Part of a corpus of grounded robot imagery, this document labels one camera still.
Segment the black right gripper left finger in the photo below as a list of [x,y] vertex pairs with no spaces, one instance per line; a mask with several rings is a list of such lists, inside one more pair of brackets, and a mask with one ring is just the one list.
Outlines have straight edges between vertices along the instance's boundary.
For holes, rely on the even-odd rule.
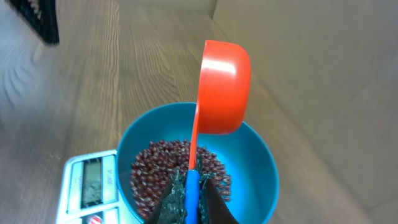
[[152,215],[144,224],[184,224],[187,216],[185,208],[185,180],[184,174],[178,170],[174,173],[161,200]]

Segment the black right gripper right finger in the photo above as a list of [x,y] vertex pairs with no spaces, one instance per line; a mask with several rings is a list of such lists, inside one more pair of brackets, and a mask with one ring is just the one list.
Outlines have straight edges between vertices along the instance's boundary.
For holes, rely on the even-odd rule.
[[238,224],[221,197],[213,174],[206,174],[203,156],[197,157],[199,180],[199,203],[197,208],[199,224]]

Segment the red measuring scoop blue handle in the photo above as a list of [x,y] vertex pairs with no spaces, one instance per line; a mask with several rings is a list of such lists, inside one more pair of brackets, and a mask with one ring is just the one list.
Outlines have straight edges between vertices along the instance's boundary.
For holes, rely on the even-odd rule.
[[248,53],[237,44],[206,40],[185,184],[186,223],[196,223],[199,202],[197,140],[199,134],[224,135],[243,123],[251,82]]

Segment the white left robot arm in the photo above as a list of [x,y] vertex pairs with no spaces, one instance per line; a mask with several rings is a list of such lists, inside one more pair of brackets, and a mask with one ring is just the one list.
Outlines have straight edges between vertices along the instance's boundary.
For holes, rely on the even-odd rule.
[[56,0],[9,0],[14,9],[47,45],[60,43]]

